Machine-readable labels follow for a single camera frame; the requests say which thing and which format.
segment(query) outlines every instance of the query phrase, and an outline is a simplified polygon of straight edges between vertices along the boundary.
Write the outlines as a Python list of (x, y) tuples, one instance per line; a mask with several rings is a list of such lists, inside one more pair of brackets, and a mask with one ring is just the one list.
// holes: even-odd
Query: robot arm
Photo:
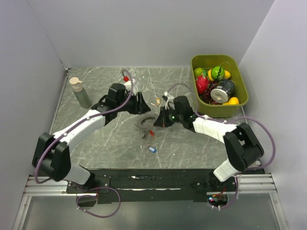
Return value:
[[(133, 87), (131, 82), (125, 84), (115, 83), (109, 88), (108, 94), (103, 96), (91, 110), (89, 110), (82, 118), (75, 121), (67, 128), (50, 135), (49, 133), (42, 134), (37, 142), (35, 154), (32, 160), (32, 165), (36, 167), (38, 160), (42, 156), (46, 148), (55, 141), (60, 139), (47, 153), (40, 166), (40, 170), (55, 181), (68, 180), (83, 185), (85, 188), (92, 188), (94, 183), (94, 174), (80, 165), (73, 165), (70, 161), (70, 152), (88, 135), (97, 129), (103, 128), (110, 121), (117, 117), (118, 112), (127, 111), (130, 114), (143, 114), (150, 111), (150, 108), (143, 99), (142, 93), (137, 92), (139, 81), (133, 79)], [(102, 112), (110, 111), (118, 108), (126, 101), (128, 92), (132, 91), (132, 96), (129, 101), (120, 110), (99, 115)], [(66, 133), (71, 127), (86, 119), (78, 125), (74, 130)]]
[(155, 126), (169, 127), (180, 122), (186, 129), (208, 135), (225, 144), (228, 159), (211, 174), (212, 187), (219, 187), (263, 156), (263, 148), (248, 124), (225, 124), (212, 121), (207, 115), (197, 117), (185, 96), (174, 98), (165, 92), (163, 98), (166, 101), (169, 101), (167, 96), (172, 99), (175, 108), (162, 107)]

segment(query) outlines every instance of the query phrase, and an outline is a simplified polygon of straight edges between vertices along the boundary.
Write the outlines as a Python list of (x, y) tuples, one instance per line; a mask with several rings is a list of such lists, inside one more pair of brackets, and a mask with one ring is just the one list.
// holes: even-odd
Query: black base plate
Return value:
[[(234, 192), (234, 178), (229, 178), (222, 187), (213, 190), (209, 174), (213, 169), (92, 169), (97, 187), (106, 184), (115, 188), (122, 202), (193, 200), (207, 202), (207, 192)], [(67, 193), (82, 194), (77, 187), (67, 187)], [(113, 191), (99, 190), (98, 204), (117, 202)]]

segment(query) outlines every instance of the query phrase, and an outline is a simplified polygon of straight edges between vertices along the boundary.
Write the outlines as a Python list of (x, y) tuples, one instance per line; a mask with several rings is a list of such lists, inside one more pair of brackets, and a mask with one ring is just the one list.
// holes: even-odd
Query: small red object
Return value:
[(129, 78), (127, 76), (125, 76), (123, 79), (125, 82), (129, 81)]
[(196, 88), (198, 93), (203, 93), (209, 86), (210, 81), (208, 78), (200, 75), (196, 79)]

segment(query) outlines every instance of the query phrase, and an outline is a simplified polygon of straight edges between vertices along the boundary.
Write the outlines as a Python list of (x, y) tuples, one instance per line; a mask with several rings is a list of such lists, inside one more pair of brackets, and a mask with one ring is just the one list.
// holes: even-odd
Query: red grapes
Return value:
[(210, 93), (216, 87), (218, 80), (214, 80), (210, 83), (208, 89), (204, 91), (204, 93), (199, 94), (200, 99), (207, 104), (220, 104), (212, 99)]

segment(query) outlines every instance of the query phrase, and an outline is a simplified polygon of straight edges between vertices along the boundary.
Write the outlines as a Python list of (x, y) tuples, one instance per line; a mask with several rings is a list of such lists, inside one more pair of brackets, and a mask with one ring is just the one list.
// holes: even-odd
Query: red cap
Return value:
[(123, 80), (124, 80), (125, 82), (127, 82), (127, 81), (129, 81), (129, 78), (128, 78), (127, 76), (125, 76), (125, 77), (123, 78)]

